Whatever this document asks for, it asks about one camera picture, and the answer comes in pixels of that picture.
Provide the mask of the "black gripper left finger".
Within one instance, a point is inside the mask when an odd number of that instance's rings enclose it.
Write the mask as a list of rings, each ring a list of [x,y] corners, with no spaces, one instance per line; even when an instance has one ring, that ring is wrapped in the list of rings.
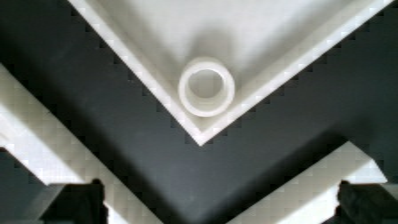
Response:
[[[109,224],[105,185],[98,179],[88,184],[66,184],[41,215],[45,224]]]

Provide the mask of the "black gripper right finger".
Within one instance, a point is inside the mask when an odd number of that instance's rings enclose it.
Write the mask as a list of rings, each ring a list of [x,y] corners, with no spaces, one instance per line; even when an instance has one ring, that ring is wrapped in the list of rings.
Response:
[[[333,224],[398,224],[398,184],[352,184],[338,191]]]

